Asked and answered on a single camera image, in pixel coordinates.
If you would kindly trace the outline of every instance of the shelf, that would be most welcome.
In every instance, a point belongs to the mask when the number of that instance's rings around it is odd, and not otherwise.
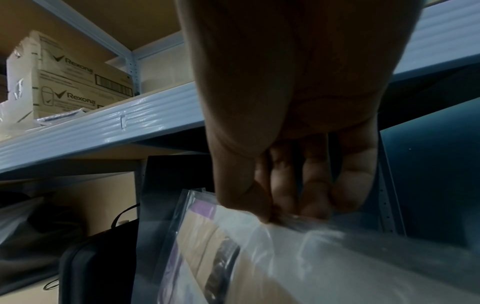
[[[203,125],[194,83],[0,142],[0,173]]]

